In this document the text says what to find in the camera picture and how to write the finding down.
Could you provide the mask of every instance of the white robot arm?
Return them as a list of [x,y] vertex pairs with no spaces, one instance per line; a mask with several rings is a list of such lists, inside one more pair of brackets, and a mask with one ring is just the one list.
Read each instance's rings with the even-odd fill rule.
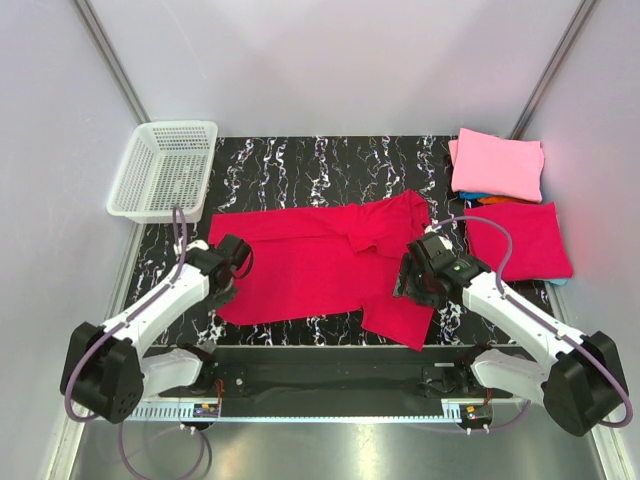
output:
[[[186,261],[176,265],[149,293],[119,315],[96,327],[89,323],[73,332],[60,390],[65,394],[71,374],[87,350],[105,332],[125,324],[88,361],[72,390],[72,399],[112,423],[124,420],[140,400],[174,387],[193,385],[201,373],[207,352],[178,346],[169,353],[145,357],[156,338],[180,315],[200,302],[210,310],[231,301],[236,293],[234,273],[253,254],[241,239],[227,235],[209,249],[197,241],[186,249]],[[174,279],[176,270],[180,275]],[[128,319],[135,314],[135,320]]]
[[[64,394],[71,373],[87,350],[105,331],[126,326],[109,338],[82,370],[73,385],[72,399],[112,423],[124,420],[143,398],[178,386],[193,385],[201,374],[206,352],[179,346],[170,353],[145,357],[154,340],[193,305],[206,301],[210,309],[229,302],[234,294],[234,272],[253,255],[242,240],[228,235],[216,248],[204,242],[187,247],[186,263],[179,277],[175,269],[153,290],[100,327],[84,323],[72,337],[61,381]],[[157,292],[169,288],[149,303]],[[467,359],[463,374],[486,388],[513,393],[543,405],[554,420],[574,435],[583,435],[620,403],[609,382],[560,336],[555,336],[517,308],[506,296],[560,329],[562,336],[582,344],[595,355],[626,390],[624,374],[613,341],[597,332],[585,336],[560,324],[505,284],[496,288],[496,274],[471,255],[454,255],[444,239],[428,233],[409,245],[394,295],[432,307],[451,298],[491,321],[535,361],[481,349]],[[135,321],[128,318],[136,312]]]
[[497,325],[535,361],[487,346],[466,358],[459,373],[482,387],[504,390],[542,405],[564,430],[584,435],[622,399],[611,382],[562,338],[593,355],[628,393],[615,343],[602,332],[587,336],[558,322],[497,280],[486,264],[472,255],[455,255],[446,239],[430,232],[409,245],[394,295],[407,295],[431,307],[451,298]]

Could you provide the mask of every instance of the red cloth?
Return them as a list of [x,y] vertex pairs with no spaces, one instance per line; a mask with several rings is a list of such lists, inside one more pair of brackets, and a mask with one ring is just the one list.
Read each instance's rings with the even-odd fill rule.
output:
[[[535,278],[568,278],[571,262],[562,244],[556,206],[500,203],[465,209],[465,215],[493,220],[513,237],[513,254],[504,269],[505,281]],[[493,270],[504,258],[507,240],[498,229],[481,222],[467,222],[471,253]]]
[[425,223],[426,202],[413,191],[366,205],[214,215],[209,243],[231,233],[255,256],[220,316],[253,325],[364,308],[365,330],[420,350],[433,310],[392,293]]

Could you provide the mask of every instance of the folded pink cloth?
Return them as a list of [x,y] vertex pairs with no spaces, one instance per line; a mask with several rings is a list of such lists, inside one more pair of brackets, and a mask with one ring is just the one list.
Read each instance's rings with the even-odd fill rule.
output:
[[[503,280],[569,278],[573,275],[553,203],[498,203],[467,208],[464,214],[493,220],[513,238],[513,253],[502,274]],[[469,220],[467,234],[471,254],[497,270],[507,252],[507,240],[502,232],[486,223]]]
[[449,142],[454,192],[482,192],[531,202],[542,201],[540,142],[522,142],[460,129]]

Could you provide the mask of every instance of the gray wall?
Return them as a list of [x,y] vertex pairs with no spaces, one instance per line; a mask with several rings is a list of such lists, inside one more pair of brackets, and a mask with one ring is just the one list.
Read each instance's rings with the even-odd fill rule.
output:
[[579,0],[92,0],[154,120],[508,135]]
[[0,45],[0,477],[37,479],[131,231],[104,206],[135,124],[71,1],[2,0]]
[[[640,399],[640,3],[600,2],[527,132],[543,142],[545,198],[575,267],[570,321],[617,342]],[[622,430],[640,471],[640,420]]]

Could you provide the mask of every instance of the black marble surface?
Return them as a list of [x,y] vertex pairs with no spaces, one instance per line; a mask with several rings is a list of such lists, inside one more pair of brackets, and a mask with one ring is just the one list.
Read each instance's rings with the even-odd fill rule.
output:
[[[189,240],[207,239],[217,212],[365,203],[413,189],[429,205],[432,221],[461,215],[465,202],[451,191],[451,137],[221,138],[202,220],[189,226]],[[463,224],[443,227],[457,248],[467,248]],[[148,225],[129,285],[127,305],[150,290],[175,263],[170,225]],[[550,312],[541,281],[514,288]],[[449,302],[436,312],[425,344],[508,343],[490,322]],[[362,312],[237,327],[195,306],[156,343],[220,345],[381,345],[393,344],[365,332]]]

